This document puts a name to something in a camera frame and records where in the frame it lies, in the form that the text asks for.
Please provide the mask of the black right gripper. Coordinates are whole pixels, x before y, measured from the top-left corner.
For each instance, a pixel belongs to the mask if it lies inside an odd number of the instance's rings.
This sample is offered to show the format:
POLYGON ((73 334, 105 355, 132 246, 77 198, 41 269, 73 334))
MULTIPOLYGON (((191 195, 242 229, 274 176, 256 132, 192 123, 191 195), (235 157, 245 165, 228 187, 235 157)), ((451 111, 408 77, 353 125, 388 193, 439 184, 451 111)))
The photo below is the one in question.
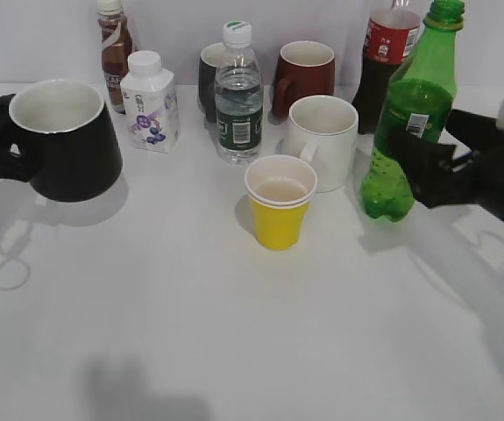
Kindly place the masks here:
POLYGON ((445 126, 469 153, 451 163, 456 147, 394 129, 389 150, 408 179, 415 200, 429 209, 477 204, 504 223, 504 135, 494 118, 454 109, 445 126))

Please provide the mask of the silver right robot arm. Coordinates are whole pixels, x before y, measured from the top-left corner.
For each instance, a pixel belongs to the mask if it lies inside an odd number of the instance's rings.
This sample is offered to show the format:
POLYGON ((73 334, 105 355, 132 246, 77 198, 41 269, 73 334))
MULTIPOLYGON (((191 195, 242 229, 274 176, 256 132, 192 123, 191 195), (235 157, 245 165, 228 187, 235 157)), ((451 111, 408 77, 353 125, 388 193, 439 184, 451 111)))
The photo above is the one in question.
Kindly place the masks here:
POLYGON ((504 100, 497 118, 453 110, 446 131, 466 145, 434 144, 395 129, 388 149, 400 164, 413 197, 432 209, 477 204, 504 223, 504 100))

